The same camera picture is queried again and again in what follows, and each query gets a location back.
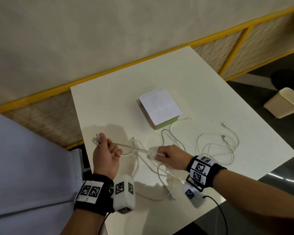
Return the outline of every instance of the black cable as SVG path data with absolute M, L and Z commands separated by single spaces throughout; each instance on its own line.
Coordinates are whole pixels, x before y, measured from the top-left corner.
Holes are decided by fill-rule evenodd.
M 105 221 L 106 221 L 106 219 L 107 219 L 107 217 L 110 215 L 110 213 L 108 213 L 108 215 L 105 217 L 105 219 L 103 220 L 103 222 L 102 222 L 102 224 L 101 224 L 101 226 L 100 226 L 100 229 L 99 229 L 99 233 L 98 233 L 98 235 L 100 235 L 100 233 L 101 233 L 101 229 L 102 229 L 102 227 L 103 227 L 103 225 L 105 224 Z
M 220 209 L 220 211 L 221 211 L 221 213 L 222 213 L 222 216 L 223 216 L 223 219 L 224 219 L 224 222 L 225 222 L 226 235 L 228 235 L 228 223 L 226 222 L 226 219 L 225 219 L 225 216 L 224 216 L 224 213 L 223 213 L 221 207 L 220 207 L 219 204 L 214 200 L 214 198 L 212 198 L 212 197 L 210 197 L 210 196 L 204 196 L 203 199 L 206 198 L 206 197 L 211 198 L 211 199 L 217 204 L 218 208 Z

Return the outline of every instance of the trash can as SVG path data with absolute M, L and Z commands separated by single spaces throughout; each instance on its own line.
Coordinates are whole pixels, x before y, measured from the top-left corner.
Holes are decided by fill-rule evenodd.
M 264 107 L 278 119 L 294 113 L 294 90 L 288 87 L 279 90 Z

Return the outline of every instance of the hand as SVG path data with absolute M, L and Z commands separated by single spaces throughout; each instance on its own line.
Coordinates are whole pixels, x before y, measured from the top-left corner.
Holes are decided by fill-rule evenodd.
M 94 174 L 105 175 L 111 180 L 115 178 L 119 170 L 119 159 L 122 149 L 112 144 L 110 138 L 100 133 L 100 144 L 95 148 L 92 160 L 94 162 Z
M 184 152 L 176 145 L 159 147 L 157 153 L 162 153 L 167 156 L 165 157 L 157 154 L 155 156 L 157 161 L 167 164 L 177 170 L 186 170 L 186 167 L 193 158 L 191 154 Z

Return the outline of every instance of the white table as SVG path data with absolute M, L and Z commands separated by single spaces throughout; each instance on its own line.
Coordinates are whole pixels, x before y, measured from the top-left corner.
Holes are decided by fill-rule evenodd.
M 158 88 L 171 94 L 183 112 L 180 118 L 192 118 L 172 126 L 173 134 L 187 152 L 194 154 L 196 137 L 201 133 L 231 134 L 221 126 L 226 122 L 240 138 L 235 161 L 228 169 L 258 180 L 294 157 L 294 150 L 200 56 L 185 47 L 71 87 L 92 169 L 95 145 L 91 139 L 97 133 L 104 132 L 119 143 L 130 143 L 129 139 L 135 137 L 146 149 L 161 145 L 160 130 L 149 126 L 136 103 L 139 96 Z M 220 140 L 204 137 L 200 149 L 208 142 L 222 143 Z M 222 156 L 217 159 L 230 160 Z M 135 157 L 121 158 L 119 175 L 132 174 L 135 162 Z M 182 178 L 187 175 L 180 171 L 175 174 Z M 141 161 L 135 180 L 137 192 L 153 198 L 165 196 L 157 175 Z M 152 202 L 136 196 L 133 212 L 109 216 L 108 234 L 173 234 L 216 206 L 206 199 L 195 209 L 180 187 L 180 182 L 174 182 L 172 193 L 176 201 Z M 224 201 L 214 189 L 205 189 L 204 193 L 219 203 Z

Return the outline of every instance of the gray wall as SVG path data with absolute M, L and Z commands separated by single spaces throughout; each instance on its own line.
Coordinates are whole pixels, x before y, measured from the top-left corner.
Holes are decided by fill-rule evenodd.
M 294 0 L 0 0 L 0 104 L 293 5 Z

